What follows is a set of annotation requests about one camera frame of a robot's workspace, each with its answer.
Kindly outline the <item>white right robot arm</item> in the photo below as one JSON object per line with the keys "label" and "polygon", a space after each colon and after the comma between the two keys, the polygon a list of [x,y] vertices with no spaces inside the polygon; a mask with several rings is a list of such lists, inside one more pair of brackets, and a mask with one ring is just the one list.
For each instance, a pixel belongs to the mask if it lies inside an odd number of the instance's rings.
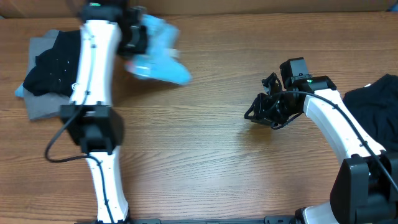
{"label": "white right robot arm", "polygon": [[276,130],[304,114],[324,135],[340,169],[330,199],[300,208],[286,223],[397,223],[397,155],[376,142],[327,76],[275,73],[263,79],[244,117]]}

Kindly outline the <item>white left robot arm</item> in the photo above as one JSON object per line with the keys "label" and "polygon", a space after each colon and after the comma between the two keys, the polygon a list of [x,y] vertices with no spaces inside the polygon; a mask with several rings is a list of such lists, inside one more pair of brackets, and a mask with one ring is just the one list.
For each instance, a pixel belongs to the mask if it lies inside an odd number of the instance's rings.
{"label": "white left robot arm", "polygon": [[70,102],[60,107],[62,131],[80,147],[90,168],[98,213],[95,223],[131,223],[120,171],[123,118],[112,105],[114,61],[147,47],[144,8],[128,1],[87,1],[80,18],[80,57]]}

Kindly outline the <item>light blue printed t-shirt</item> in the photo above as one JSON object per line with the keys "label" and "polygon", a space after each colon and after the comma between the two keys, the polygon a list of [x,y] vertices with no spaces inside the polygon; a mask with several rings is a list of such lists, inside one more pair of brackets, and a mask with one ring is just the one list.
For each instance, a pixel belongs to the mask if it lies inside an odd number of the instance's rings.
{"label": "light blue printed t-shirt", "polygon": [[174,45],[179,29],[165,20],[145,14],[142,24],[147,28],[149,43],[144,54],[133,56],[124,64],[127,72],[138,79],[154,79],[178,85],[192,80],[187,68],[179,61],[179,51]]}

